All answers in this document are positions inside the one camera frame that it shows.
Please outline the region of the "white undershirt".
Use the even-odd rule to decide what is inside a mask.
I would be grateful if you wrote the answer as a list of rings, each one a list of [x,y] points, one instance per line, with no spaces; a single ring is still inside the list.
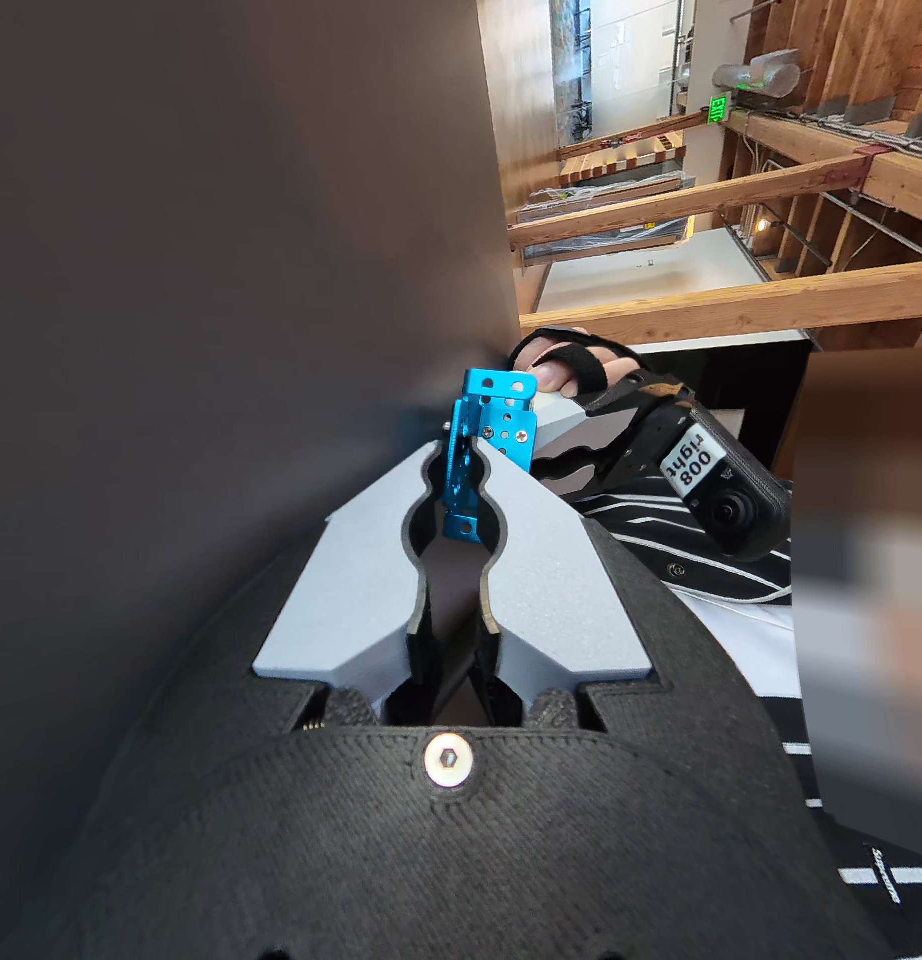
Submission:
[[[734,604],[674,590],[760,698],[802,698],[791,606]]]

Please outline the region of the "black white-edged cabinet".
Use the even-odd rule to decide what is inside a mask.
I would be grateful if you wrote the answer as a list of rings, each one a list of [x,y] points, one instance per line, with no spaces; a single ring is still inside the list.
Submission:
[[[682,379],[710,412],[742,411],[739,441],[770,469],[814,348],[809,339],[795,339],[636,350],[656,372]]]

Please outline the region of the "black white-striped shirt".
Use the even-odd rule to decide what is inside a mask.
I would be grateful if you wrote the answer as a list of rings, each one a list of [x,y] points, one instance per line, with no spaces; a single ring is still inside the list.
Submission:
[[[791,543],[742,562],[722,554],[659,478],[587,498],[575,509],[600,523],[674,592],[733,604],[791,606]],[[922,958],[922,854],[840,824],[824,812],[802,699],[758,697],[801,782],[806,806],[839,875],[897,958]]]

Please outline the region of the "blue metal bracket assembly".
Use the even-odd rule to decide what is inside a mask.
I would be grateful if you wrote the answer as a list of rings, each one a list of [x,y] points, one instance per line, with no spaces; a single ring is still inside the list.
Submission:
[[[448,431],[442,503],[443,535],[480,544],[479,494],[472,477],[473,442],[481,439],[529,473],[538,417],[532,403],[537,378],[522,371],[485,368],[467,370]]]

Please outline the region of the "person's right hand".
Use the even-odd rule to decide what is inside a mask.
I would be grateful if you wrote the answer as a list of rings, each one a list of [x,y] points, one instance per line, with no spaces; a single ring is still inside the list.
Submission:
[[[643,365],[631,349],[576,327],[545,327],[512,352],[509,367],[537,380],[540,393],[572,399],[600,394]]]

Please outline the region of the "wooden ceiling beam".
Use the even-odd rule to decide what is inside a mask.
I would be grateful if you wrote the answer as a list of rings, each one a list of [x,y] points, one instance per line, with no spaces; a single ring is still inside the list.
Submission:
[[[510,249],[517,251],[530,246],[629,229],[647,223],[759,205],[770,200],[863,187],[873,159],[886,152],[887,148],[881,146],[865,146],[830,160],[512,224],[507,228],[507,238]]]
[[[628,346],[922,317],[922,262],[520,316]]]

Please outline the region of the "dark brown desk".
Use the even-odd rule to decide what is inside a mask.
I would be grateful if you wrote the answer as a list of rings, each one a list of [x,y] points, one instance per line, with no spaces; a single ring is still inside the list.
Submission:
[[[477,2],[0,2],[0,949],[211,614],[515,297]]]

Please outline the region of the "silver air duct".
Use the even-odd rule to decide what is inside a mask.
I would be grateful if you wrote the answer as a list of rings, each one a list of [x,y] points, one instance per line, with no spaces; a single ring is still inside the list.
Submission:
[[[723,90],[784,98],[800,83],[799,54],[797,49],[787,49],[756,56],[746,65],[723,64],[714,71],[711,82]]]

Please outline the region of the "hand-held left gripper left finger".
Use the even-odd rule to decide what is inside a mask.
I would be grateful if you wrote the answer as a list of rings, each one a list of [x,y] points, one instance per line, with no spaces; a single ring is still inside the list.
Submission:
[[[377,715],[423,676],[417,638],[431,618],[421,558],[437,533],[430,472],[444,479],[442,451],[425,444],[328,518],[253,662],[257,676],[359,690]]]

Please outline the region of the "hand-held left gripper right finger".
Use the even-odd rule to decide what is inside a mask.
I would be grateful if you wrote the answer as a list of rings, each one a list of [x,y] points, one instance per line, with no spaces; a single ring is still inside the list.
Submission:
[[[486,440],[472,449],[500,523],[481,583],[494,675],[527,707],[547,690],[646,678],[652,663],[582,516]]]

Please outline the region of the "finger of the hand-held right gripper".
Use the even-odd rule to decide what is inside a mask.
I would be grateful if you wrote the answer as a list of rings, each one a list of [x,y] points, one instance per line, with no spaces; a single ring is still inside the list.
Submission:
[[[556,457],[536,458],[536,480],[557,497],[573,502],[603,488],[619,454],[612,450],[567,450]]]
[[[543,453],[550,444],[583,424],[587,412],[574,399],[565,398],[560,392],[536,393],[532,409],[537,418],[537,428],[532,459],[556,457],[558,453]]]

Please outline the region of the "glass window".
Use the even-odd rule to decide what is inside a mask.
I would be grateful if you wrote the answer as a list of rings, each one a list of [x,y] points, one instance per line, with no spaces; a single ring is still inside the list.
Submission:
[[[560,145],[678,112],[687,88],[695,1],[551,1]]]

